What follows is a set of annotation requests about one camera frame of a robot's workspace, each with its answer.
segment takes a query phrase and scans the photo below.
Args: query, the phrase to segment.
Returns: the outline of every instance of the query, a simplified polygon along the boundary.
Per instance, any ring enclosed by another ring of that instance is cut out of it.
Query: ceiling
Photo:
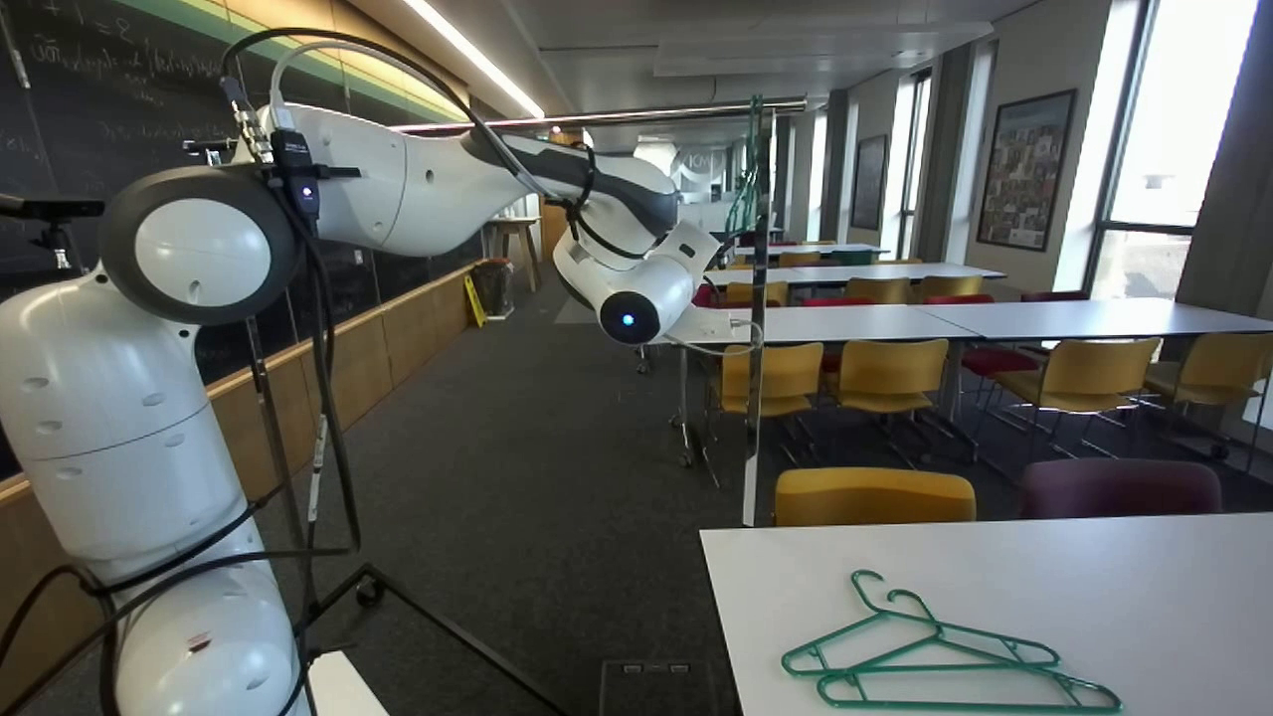
[[[349,3],[400,39],[431,50],[425,56],[491,107],[526,115],[402,0]],[[758,96],[824,105],[831,87],[931,66],[1024,3],[1036,0],[433,0],[551,115]],[[601,150],[650,141],[717,148],[743,132],[743,120],[679,120],[592,128],[592,141]]]

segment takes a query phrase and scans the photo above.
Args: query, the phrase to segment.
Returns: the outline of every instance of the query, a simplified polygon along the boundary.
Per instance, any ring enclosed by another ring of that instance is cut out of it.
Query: large window
[[[1094,296],[1174,298],[1259,0],[1146,0]]]

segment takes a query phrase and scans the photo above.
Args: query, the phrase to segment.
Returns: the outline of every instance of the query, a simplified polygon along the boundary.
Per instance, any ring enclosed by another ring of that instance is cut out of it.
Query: ceiling light
[[[495,80],[526,115],[547,120],[547,112],[519,87],[467,32],[458,32],[433,3],[405,0],[451,50],[458,50],[484,80]]]

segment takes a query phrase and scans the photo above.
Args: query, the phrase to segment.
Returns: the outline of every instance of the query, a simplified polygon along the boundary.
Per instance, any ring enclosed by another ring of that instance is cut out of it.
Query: framed picture
[[[878,230],[885,221],[889,134],[861,141],[853,166],[853,229]]]
[[[1075,93],[1002,105],[990,134],[979,243],[1048,251]]]

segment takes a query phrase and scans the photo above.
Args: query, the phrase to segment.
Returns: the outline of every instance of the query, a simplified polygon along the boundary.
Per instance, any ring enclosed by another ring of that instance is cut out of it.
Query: red chair
[[[1024,516],[1222,514],[1222,479],[1202,463],[1075,458],[1036,463]]]

